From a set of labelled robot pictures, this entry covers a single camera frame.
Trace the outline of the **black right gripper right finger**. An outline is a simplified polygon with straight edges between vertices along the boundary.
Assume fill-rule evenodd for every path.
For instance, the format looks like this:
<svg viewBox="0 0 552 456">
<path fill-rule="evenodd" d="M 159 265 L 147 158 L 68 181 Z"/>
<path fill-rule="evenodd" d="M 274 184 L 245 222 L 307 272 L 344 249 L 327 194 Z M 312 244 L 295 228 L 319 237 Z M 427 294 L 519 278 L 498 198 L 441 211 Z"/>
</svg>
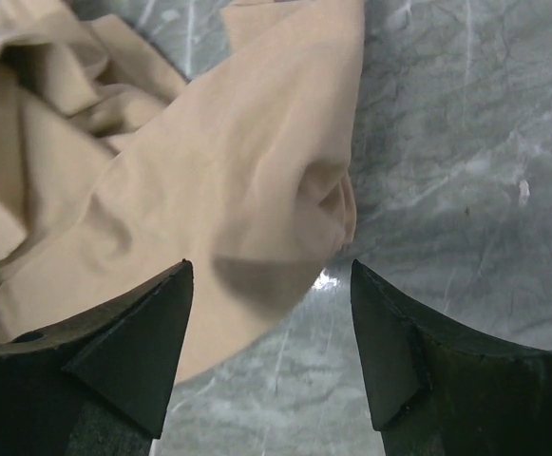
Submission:
<svg viewBox="0 0 552 456">
<path fill-rule="evenodd" d="M 552 351 L 471 329 L 360 262 L 351 306 L 387 454 L 552 456 Z"/>
</svg>

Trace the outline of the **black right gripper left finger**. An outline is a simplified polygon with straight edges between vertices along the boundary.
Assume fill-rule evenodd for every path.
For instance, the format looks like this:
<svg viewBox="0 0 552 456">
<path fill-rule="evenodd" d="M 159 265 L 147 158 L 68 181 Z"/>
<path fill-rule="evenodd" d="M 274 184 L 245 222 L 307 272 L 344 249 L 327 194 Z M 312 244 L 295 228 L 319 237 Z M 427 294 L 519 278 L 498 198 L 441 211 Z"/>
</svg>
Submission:
<svg viewBox="0 0 552 456">
<path fill-rule="evenodd" d="M 0 344 L 0 455 L 145 455 L 162 435 L 193 299 L 183 261 Z"/>
</svg>

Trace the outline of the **beige t shirt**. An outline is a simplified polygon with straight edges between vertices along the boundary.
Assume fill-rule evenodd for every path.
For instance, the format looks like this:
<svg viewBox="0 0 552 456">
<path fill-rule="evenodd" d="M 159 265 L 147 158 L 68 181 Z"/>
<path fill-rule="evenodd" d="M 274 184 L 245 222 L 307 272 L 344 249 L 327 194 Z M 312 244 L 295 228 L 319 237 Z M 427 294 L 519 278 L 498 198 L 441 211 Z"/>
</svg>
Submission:
<svg viewBox="0 0 552 456">
<path fill-rule="evenodd" d="M 186 81 L 114 15 L 0 3 L 0 343 L 181 260 L 177 377 L 249 346 L 353 238 L 360 1 L 236 1 Z"/>
</svg>

